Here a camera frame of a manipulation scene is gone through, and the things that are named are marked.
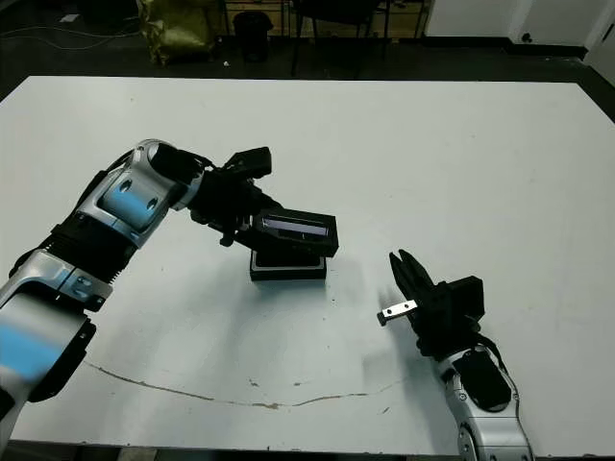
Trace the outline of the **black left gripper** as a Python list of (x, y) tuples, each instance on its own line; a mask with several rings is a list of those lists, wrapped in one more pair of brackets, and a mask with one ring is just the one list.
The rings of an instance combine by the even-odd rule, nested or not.
[(196, 195), (188, 203), (190, 218), (222, 234), (220, 244), (230, 247), (250, 217), (283, 209), (251, 180), (238, 180), (220, 169), (206, 171)]

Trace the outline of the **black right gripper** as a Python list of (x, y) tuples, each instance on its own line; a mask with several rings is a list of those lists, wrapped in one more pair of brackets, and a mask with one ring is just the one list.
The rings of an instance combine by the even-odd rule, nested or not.
[(441, 281), (434, 284), (424, 266), (409, 252), (391, 252), (393, 278), (405, 300), (377, 314), (379, 323), (408, 318), (417, 348), (426, 357), (443, 360), (479, 342), (483, 316), (483, 283)]

